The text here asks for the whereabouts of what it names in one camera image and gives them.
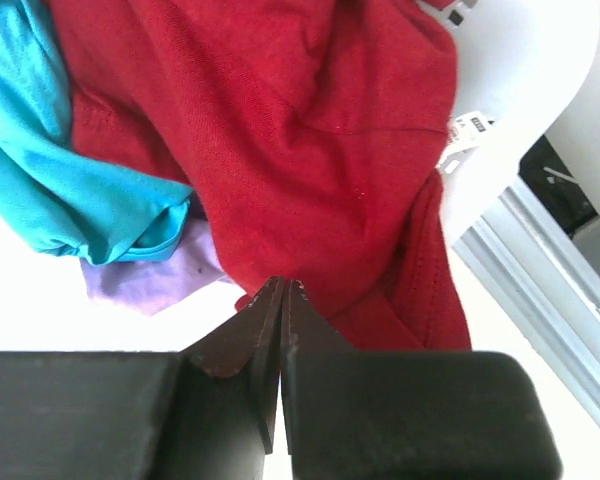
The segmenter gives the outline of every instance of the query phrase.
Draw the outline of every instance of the blue cloth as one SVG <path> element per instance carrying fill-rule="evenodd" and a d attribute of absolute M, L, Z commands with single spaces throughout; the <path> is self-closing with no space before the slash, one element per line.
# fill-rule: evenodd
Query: blue cloth
<path fill-rule="evenodd" d="M 71 151 L 69 80 L 39 0 L 0 0 L 0 215 L 36 251 L 160 261 L 191 187 Z"/>

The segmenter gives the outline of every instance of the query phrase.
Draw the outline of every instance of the purple cloth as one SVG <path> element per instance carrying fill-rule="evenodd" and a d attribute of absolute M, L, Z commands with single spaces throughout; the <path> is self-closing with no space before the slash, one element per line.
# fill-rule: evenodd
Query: purple cloth
<path fill-rule="evenodd" d="M 211 230 L 189 220 L 180 244 L 164 262 L 120 262 L 94 266 L 81 260 L 89 298 L 155 315 L 217 280 L 231 282 L 220 266 Z"/>

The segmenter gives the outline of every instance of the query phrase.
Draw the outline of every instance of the teal fabric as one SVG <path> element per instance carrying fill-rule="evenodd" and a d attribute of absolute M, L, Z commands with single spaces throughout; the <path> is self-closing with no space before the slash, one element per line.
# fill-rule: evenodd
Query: teal fabric
<path fill-rule="evenodd" d="M 191 187 L 71 151 L 69 80 L 39 0 L 0 0 L 0 215 L 33 249 L 161 261 Z"/>

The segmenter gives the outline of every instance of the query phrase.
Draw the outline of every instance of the red cloth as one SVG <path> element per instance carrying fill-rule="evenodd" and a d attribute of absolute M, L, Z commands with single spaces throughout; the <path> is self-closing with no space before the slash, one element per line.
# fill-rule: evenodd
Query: red cloth
<path fill-rule="evenodd" d="M 81 154 L 188 182 L 248 294 L 362 348 L 469 348 L 435 164 L 456 84 L 413 0 L 51 0 Z"/>

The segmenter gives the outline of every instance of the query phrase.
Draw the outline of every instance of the clothing tag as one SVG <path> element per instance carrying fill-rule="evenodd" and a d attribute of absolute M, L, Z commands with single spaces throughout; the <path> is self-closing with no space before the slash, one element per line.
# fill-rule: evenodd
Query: clothing tag
<path fill-rule="evenodd" d="M 490 128 L 489 121 L 478 111 L 465 113 L 452 120 L 449 123 L 447 147 L 442 153 L 438 168 L 444 170 L 445 173 L 451 173 L 455 170 L 460 164 L 460 160 L 449 159 L 449 157 L 478 147 L 481 137 Z"/>

